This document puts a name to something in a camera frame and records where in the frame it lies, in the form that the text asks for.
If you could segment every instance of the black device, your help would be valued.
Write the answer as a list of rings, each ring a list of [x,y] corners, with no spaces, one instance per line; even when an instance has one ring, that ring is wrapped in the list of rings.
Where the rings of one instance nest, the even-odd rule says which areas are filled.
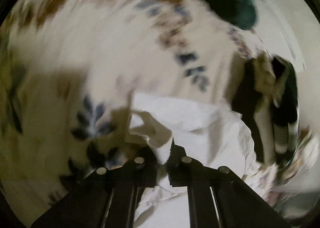
[[[190,228],[290,228],[228,167],[204,167],[172,142],[170,184],[188,188]],[[132,228],[139,194],[156,185],[149,147],[115,170],[95,171],[37,219],[31,228]]]

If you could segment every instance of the white cloth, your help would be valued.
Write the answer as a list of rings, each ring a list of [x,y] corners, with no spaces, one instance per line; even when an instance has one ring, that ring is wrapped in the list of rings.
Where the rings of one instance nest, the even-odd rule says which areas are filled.
[[[173,136],[175,144],[184,147],[188,156],[203,165],[211,168],[225,165],[239,177],[251,177],[248,184],[263,196],[257,181],[262,174],[257,174],[260,164],[255,160],[250,130],[241,121],[241,115],[230,111],[227,104],[207,105],[136,93],[132,111],[126,142],[151,145],[158,162],[163,164],[170,155],[168,144],[171,145]],[[165,166],[160,165],[158,186],[145,190],[136,210],[135,226],[188,227],[186,194],[186,188],[170,186]]]

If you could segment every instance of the floral bedsheet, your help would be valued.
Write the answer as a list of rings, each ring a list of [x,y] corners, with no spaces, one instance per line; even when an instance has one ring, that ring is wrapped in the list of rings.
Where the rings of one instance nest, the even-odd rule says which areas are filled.
[[[265,50],[203,0],[19,0],[0,37],[0,188],[27,227],[135,153],[133,91],[229,101]]]

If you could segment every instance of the bed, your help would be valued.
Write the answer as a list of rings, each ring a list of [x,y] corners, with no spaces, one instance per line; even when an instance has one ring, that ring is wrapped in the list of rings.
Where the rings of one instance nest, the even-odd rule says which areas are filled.
[[[244,62],[268,53],[203,0],[18,0],[0,35],[0,184],[27,227],[91,168],[132,157],[134,91],[230,103]]]

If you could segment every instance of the silver rivet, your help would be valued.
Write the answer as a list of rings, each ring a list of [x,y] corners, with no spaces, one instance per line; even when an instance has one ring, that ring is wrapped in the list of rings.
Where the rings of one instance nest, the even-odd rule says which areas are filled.
[[[192,161],[192,159],[190,157],[182,157],[181,161],[183,163],[190,163]]]
[[[230,168],[226,167],[226,166],[221,166],[218,168],[218,170],[222,173],[228,174],[230,172]]]
[[[144,162],[144,158],[142,158],[142,157],[135,158],[134,162],[137,164],[142,164]]]
[[[100,167],[96,170],[98,175],[104,175],[107,173],[107,169],[105,167]]]

